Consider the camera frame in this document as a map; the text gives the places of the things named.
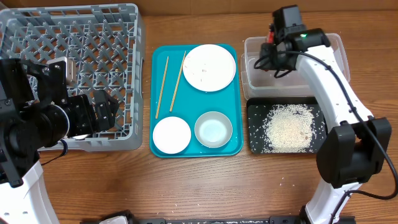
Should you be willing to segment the red wrapper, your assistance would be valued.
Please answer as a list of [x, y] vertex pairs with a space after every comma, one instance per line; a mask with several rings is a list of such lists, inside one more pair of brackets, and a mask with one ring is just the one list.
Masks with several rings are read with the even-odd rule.
[[267, 42], [269, 44], [273, 44], [274, 43], [274, 31], [273, 30], [269, 31]]

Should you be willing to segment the small pink-rimmed plate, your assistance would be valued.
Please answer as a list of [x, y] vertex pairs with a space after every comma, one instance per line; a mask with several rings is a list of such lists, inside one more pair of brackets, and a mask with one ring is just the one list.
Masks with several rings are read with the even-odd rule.
[[152, 133], [156, 148], [165, 154], [178, 154], [190, 143], [191, 129], [186, 121], [176, 116], [160, 120]]

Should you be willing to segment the wooden chopstick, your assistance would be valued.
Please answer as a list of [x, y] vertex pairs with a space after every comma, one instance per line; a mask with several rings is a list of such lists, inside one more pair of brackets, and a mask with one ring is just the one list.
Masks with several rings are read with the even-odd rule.
[[161, 107], [161, 102], [162, 102], [162, 95], [163, 95], [163, 91], [164, 91], [164, 84], [165, 84], [165, 79], [166, 79], [166, 75], [167, 75], [168, 64], [169, 64], [169, 56], [167, 56], [166, 63], [165, 63], [165, 68], [164, 68], [164, 74], [163, 74], [163, 77], [162, 77], [162, 84], [161, 84], [161, 88], [160, 88], [159, 100], [158, 100], [158, 104], [157, 104], [157, 111], [156, 111], [156, 115], [155, 115], [156, 119], [158, 119], [158, 117], [159, 117], [159, 112], [160, 112], [160, 107]]
[[180, 77], [181, 77], [182, 72], [183, 72], [183, 64], [184, 64], [184, 60], [185, 60], [186, 55], [187, 55], [187, 51], [184, 51], [184, 55], [183, 55], [183, 59], [182, 59], [181, 64], [180, 64], [180, 70], [179, 70], [177, 81], [176, 81], [176, 84], [175, 84], [175, 89], [174, 89], [174, 93], [173, 93], [173, 97], [172, 97], [172, 102], [170, 104], [169, 112], [172, 112], [172, 110], [174, 108], [175, 99], [176, 99], [176, 96], [177, 96], [178, 86], [179, 86], [179, 83], [180, 83]]

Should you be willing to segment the grey bowl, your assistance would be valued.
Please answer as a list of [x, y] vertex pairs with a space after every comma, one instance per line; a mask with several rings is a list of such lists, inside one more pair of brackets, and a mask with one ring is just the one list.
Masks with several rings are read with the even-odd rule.
[[209, 111], [196, 120], [194, 133], [200, 144], [215, 149], [223, 147], [231, 139], [233, 125], [225, 114]]

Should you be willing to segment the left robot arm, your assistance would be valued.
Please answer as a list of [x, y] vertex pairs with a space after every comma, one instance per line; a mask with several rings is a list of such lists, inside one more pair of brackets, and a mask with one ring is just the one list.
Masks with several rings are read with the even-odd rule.
[[39, 149], [114, 127], [119, 103], [104, 90], [69, 96], [73, 60], [1, 60], [1, 223], [58, 223]]

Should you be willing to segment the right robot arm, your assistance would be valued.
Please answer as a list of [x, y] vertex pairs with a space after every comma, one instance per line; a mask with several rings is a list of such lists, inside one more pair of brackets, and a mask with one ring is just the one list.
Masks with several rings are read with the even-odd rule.
[[297, 223], [340, 223], [340, 212], [362, 184], [391, 164], [392, 134], [386, 118], [375, 118], [342, 74], [329, 38], [308, 29], [296, 5], [272, 14], [269, 40], [254, 68], [272, 70], [275, 78], [298, 72], [308, 83], [326, 121], [327, 135], [316, 156], [321, 181], [302, 207]]

